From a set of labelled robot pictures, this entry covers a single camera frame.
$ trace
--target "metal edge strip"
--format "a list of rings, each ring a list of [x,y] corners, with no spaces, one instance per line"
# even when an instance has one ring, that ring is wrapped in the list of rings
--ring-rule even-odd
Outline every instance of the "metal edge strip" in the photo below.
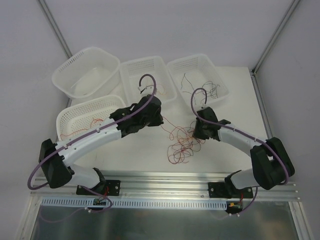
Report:
[[[39,3],[39,5],[40,5],[40,7],[41,7],[46,19],[48,20],[48,22],[49,22],[49,24],[50,24],[55,36],[57,37],[57,39],[58,39],[58,41],[59,41],[59,43],[60,43],[60,45],[61,45],[61,47],[62,47],[62,49],[64,51],[65,56],[68,59],[71,58],[73,55],[72,55],[72,53],[71,53],[71,51],[70,51],[70,49],[68,47],[68,44],[67,44],[64,36],[62,35],[62,33],[61,33],[57,23],[56,23],[56,20],[55,20],[54,16],[52,15],[52,13],[51,13],[48,5],[47,5],[46,0],[37,0],[37,2]]]
[[[287,25],[289,19],[291,18],[292,14],[295,12],[295,10],[297,9],[297,6],[299,5],[299,3],[301,1],[302,0],[293,0],[291,2],[290,6],[288,7],[288,9],[286,10],[284,16],[282,17],[280,23],[278,24],[278,26],[276,27],[275,31],[273,32],[271,39],[269,40],[269,42],[267,43],[265,49],[263,50],[263,52],[261,54],[261,57],[259,58],[257,64],[253,68],[253,74],[254,75],[256,75],[256,73],[258,72],[259,68],[264,63],[266,57],[268,56],[268,54],[272,50],[272,48],[275,45],[277,39],[279,38],[280,34],[284,30],[284,28]]]
[[[260,89],[259,89],[259,85],[258,85],[258,82],[257,82],[257,75],[254,75],[252,72],[250,72],[250,76],[251,76],[251,80],[252,80],[255,96],[256,96],[256,99],[258,101],[258,105],[259,105],[259,108],[260,108],[260,113],[261,113],[261,116],[262,116],[262,121],[263,121],[263,124],[264,124],[266,135],[267,135],[268,138],[272,138],[273,137],[273,133],[272,133],[272,130],[271,130],[271,127],[270,127],[270,122],[269,122],[269,119],[268,119],[266,106],[264,104],[264,101],[263,101],[263,98],[262,98],[262,95],[261,95],[261,92],[260,92]]]
[[[28,209],[27,211],[25,211],[25,214],[23,216],[23,224],[20,224],[19,226],[16,240],[31,239],[41,202],[41,196],[31,196],[28,204]]]
[[[302,202],[289,202],[291,215],[300,240],[315,240]]]

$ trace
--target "plastic crate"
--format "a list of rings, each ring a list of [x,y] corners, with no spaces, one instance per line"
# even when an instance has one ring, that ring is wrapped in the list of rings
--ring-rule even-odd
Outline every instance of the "plastic crate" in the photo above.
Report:
[[[220,102],[230,94],[216,67],[204,54],[191,55],[173,60],[167,64],[167,68],[176,88],[188,107],[191,107],[191,94],[197,88],[204,88],[207,91],[208,105]],[[193,104],[199,109],[204,102],[205,95],[199,90],[195,94]]]
[[[124,108],[124,101],[116,95],[107,95],[64,109],[56,118],[59,140],[65,140],[96,127],[115,110]]]
[[[105,96],[120,82],[120,61],[98,47],[72,56],[52,75],[53,84],[78,102]]]
[[[139,80],[144,74],[151,74],[156,81],[157,92],[162,105],[177,98],[175,86],[172,83],[168,69],[160,56],[150,56],[123,62],[120,66],[120,75],[124,92],[129,103],[137,103],[141,99],[138,90]],[[150,77],[145,77],[142,86],[152,85]]]

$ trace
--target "black wire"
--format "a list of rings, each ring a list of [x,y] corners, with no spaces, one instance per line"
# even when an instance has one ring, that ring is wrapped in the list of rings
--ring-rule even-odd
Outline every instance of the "black wire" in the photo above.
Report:
[[[209,90],[207,90],[208,98],[217,99],[218,98],[218,90],[217,87],[220,87],[219,84],[214,84],[212,81],[207,81],[202,85],[202,88],[205,89],[205,86],[210,86]]]
[[[182,80],[181,80],[181,88],[180,88],[180,90],[183,88],[182,82],[184,81],[184,79],[187,80],[187,82],[191,85],[191,87],[192,87],[192,89],[193,89],[193,91],[194,91],[194,90],[195,90],[195,89],[194,89],[194,86],[193,86],[192,83],[187,79],[187,77],[186,77],[186,72],[183,74],[183,78],[182,78]]]

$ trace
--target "purple cable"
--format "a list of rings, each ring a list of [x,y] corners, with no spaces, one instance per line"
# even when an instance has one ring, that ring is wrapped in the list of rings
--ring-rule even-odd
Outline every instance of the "purple cable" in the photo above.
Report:
[[[90,192],[90,193],[92,193],[92,194],[94,194],[94,195],[97,195],[97,196],[102,197],[104,200],[107,200],[107,201],[110,203],[109,206],[104,207],[102,210],[92,210],[92,209],[90,209],[90,210],[89,210],[89,213],[93,213],[93,214],[103,213],[103,212],[106,212],[107,210],[109,210],[109,209],[112,207],[113,203],[112,203],[112,201],[111,201],[107,196],[104,196],[104,195],[102,195],[102,194],[99,194],[99,193],[97,193],[97,192],[94,192],[94,191],[92,191],[90,188],[87,188],[86,186],[82,186],[82,188],[84,188],[85,190],[87,190],[88,192]],[[69,214],[68,216],[66,216],[66,217],[64,217],[64,218],[62,218],[62,219],[60,219],[60,220],[53,220],[53,221],[52,221],[52,220],[47,220],[47,219],[45,219],[45,218],[42,216],[42,208],[40,207],[39,213],[38,213],[38,217],[39,217],[42,221],[44,221],[44,222],[46,222],[46,223],[48,223],[48,224],[56,224],[56,223],[61,223],[61,222],[65,221],[65,220],[67,220],[68,218],[70,218],[71,216],[73,216],[74,214],[76,214],[77,212],[79,212],[79,211],[81,211],[81,210],[86,210],[86,208],[85,208],[85,207],[80,207],[80,208],[78,208],[77,210],[73,211],[73,212],[72,212],[71,214]]]
[[[98,131],[100,131],[100,130],[106,129],[106,128],[112,126],[112,125],[121,123],[121,122],[123,122],[123,121],[125,121],[125,120],[127,120],[127,119],[129,119],[129,118],[131,118],[131,117],[133,117],[134,115],[136,115],[136,114],[139,113],[140,111],[142,111],[142,110],[151,102],[152,98],[155,96],[156,91],[157,91],[156,80],[155,80],[155,78],[154,78],[152,75],[150,75],[150,74],[144,74],[144,75],[140,78],[139,87],[141,87],[141,81],[142,81],[142,79],[143,79],[144,77],[150,77],[150,78],[152,79],[152,81],[153,81],[153,91],[152,91],[152,93],[151,93],[151,97],[149,97],[149,99],[148,99],[138,110],[136,110],[135,112],[133,112],[133,113],[131,113],[131,114],[129,114],[129,115],[127,115],[127,116],[125,116],[125,117],[117,120],[117,121],[114,121],[114,122],[112,122],[112,123],[109,123],[109,124],[107,124],[107,125],[99,128],[99,130],[95,129],[95,130],[92,130],[92,131],[90,131],[90,132],[88,132],[88,133],[86,133],[86,134],[84,134],[84,135],[81,135],[81,136],[77,137],[76,139],[74,139],[74,140],[70,141],[69,143],[67,143],[66,146],[69,147],[69,146],[71,146],[72,144],[80,141],[81,139],[84,139],[84,138],[90,136],[91,134],[94,134],[94,133],[96,133],[96,132],[98,132]],[[46,157],[34,168],[34,170],[31,172],[31,174],[30,174],[30,176],[29,176],[29,178],[28,178],[28,181],[27,181],[27,186],[28,186],[28,188],[29,188],[30,190],[38,190],[38,189],[41,189],[41,188],[43,188],[44,186],[48,185],[48,183],[46,182],[46,183],[44,183],[44,184],[42,184],[42,185],[33,187],[33,186],[31,186],[31,181],[32,181],[32,178],[34,177],[34,175],[36,174],[36,172],[38,171],[38,169],[39,169],[46,161],[48,161],[52,156],[54,156],[55,154],[59,153],[59,152],[62,151],[63,149],[65,149],[64,146],[58,148],[58,149],[55,150],[53,153],[51,153],[51,154],[49,154],[48,156],[46,156]]]
[[[260,139],[257,139],[257,138],[255,138],[255,137],[253,137],[253,136],[251,136],[251,135],[249,135],[249,134],[247,134],[247,133],[239,130],[239,129],[236,129],[236,128],[231,127],[231,126],[226,126],[226,125],[223,125],[223,124],[220,124],[220,123],[216,123],[216,122],[213,122],[213,121],[208,121],[208,120],[200,117],[200,116],[197,114],[197,112],[196,112],[196,110],[195,110],[195,108],[194,108],[193,99],[194,99],[195,94],[196,94],[196,92],[197,92],[198,90],[201,90],[202,92],[203,92],[203,91],[205,92],[205,103],[207,103],[207,91],[206,91],[204,88],[202,88],[202,87],[199,87],[199,88],[195,89],[195,90],[193,91],[192,95],[191,95],[191,101],[190,101],[191,109],[192,109],[192,112],[194,113],[194,115],[195,115],[198,119],[202,120],[202,121],[205,122],[205,123],[213,124],[213,125],[216,125],[216,126],[219,126],[219,127],[222,127],[222,128],[226,128],[226,129],[230,129],[230,130],[235,131],[235,132],[237,132],[237,133],[239,133],[239,134],[241,134],[241,135],[243,135],[243,136],[245,136],[245,137],[247,137],[247,138],[249,138],[249,139],[255,140],[255,141],[257,141],[258,143],[260,143],[260,144],[262,144],[263,146],[265,146],[265,147],[272,153],[272,155],[274,156],[274,158],[279,162],[279,164],[280,164],[281,167],[283,168],[283,171],[284,171],[284,174],[285,174],[285,181],[284,181],[284,183],[281,183],[281,185],[287,184],[287,183],[288,183],[288,180],[289,180],[289,174],[288,174],[288,171],[287,171],[287,169],[286,169],[286,166],[285,166],[284,163],[281,161],[280,157],[276,154],[276,152],[275,152],[268,144],[266,144],[264,141],[262,141],[262,140],[260,140]],[[253,196],[252,201],[248,204],[248,206],[246,206],[246,207],[241,211],[241,213],[242,213],[243,211],[247,210],[247,209],[254,203],[254,201],[255,201],[256,198],[257,198],[257,195],[258,195],[258,187],[256,186],[256,187],[255,187],[255,194],[254,194],[254,196]]]
[[[73,216],[74,214],[76,214],[77,212],[79,212],[79,211],[81,211],[81,210],[85,210],[85,208],[84,208],[84,207],[80,207],[80,208],[78,208],[77,210],[73,211],[70,215],[68,215],[68,216],[66,216],[66,217],[64,217],[64,218],[62,218],[62,219],[60,219],[60,220],[53,220],[53,221],[51,221],[51,220],[45,219],[45,218],[42,216],[42,213],[41,213],[42,209],[41,209],[41,207],[40,207],[39,213],[38,213],[38,217],[39,217],[42,221],[44,221],[44,222],[46,222],[46,223],[48,223],[48,224],[56,224],[56,223],[61,223],[61,222],[65,221],[65,220],[67,220],[68,218],[70,218],[71,216]]]

